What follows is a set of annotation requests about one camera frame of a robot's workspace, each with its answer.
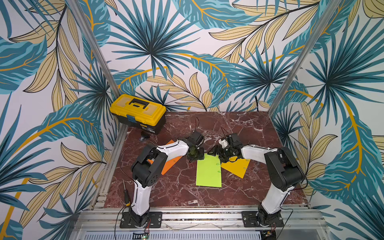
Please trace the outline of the green paper sheet stack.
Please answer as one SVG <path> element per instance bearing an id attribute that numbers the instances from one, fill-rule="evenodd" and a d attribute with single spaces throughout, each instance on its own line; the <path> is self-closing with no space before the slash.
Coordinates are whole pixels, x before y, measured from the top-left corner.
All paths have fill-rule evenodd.
<path id="1" fill-rule="evenodd" d="M 222 187 L 221 162 L 218 157 L 208 154 L 197 161 L 196 185 L 201 187 Z"/>

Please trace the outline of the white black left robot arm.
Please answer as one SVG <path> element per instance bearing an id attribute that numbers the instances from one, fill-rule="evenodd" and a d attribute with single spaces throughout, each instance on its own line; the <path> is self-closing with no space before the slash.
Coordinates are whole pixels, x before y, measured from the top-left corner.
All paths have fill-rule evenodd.
<path id="1" fill-rule="evenodd" d="M 191 161 L 204 159 L 203 142 L 203 135 L 194 131 L 189 137 L 177 140 L 174 143 L 164 146 L 148 144 L 143 148 L 131 167 L 132 178 L 135 181 L 132 206 L 135 216 L 141 218 L 148 214 L 152 186 L 156 184 L 162 175 L 166 163 L 183 156 Z"/>

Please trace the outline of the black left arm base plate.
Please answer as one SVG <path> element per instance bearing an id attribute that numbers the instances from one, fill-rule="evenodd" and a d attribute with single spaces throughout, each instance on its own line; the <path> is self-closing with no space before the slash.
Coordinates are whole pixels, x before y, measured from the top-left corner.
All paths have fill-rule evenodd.
<path id="1" fill-rule="evenodd" d="M 124 212 L 120 223 L 121 229 L 134 229 L 145 228 L 149 226 L 150 229 L 159 229 L 162 225 L 163 213 L 162 212 L 148 212 L 143 216 L 139 216 L 133 211 Z"/>

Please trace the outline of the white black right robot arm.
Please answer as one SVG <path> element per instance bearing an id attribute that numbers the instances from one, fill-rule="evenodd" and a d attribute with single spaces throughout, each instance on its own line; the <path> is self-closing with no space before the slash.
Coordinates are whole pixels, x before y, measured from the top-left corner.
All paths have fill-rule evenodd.
<path id="1" fill-rule="evenodd" d="M 208 154 L 218 157 L 221 163 L 228 163 L 230 158 L 237 157 L 238 160 L 247 159 L 266 164 L 271 186 L 258 206 L 256 220 L 258 226 L 269 227 L 280 223 L 282 204 L 290 192 L 306 177 L 289 148 L 271 149 L 245 145 L 235 133 L 220 139 Z"/>

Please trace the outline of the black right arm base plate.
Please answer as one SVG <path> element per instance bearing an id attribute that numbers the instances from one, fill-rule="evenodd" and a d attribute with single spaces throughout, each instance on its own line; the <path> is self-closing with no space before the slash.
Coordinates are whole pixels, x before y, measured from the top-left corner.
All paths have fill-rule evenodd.
<path id="1" fill-rule="evenodd" d="M 261 211 L 243 211 L 242 221 L 245 228 L 274 228 L 283 227 L 284 222 L 281 211 L 274 214 L 267 214 Z"/>

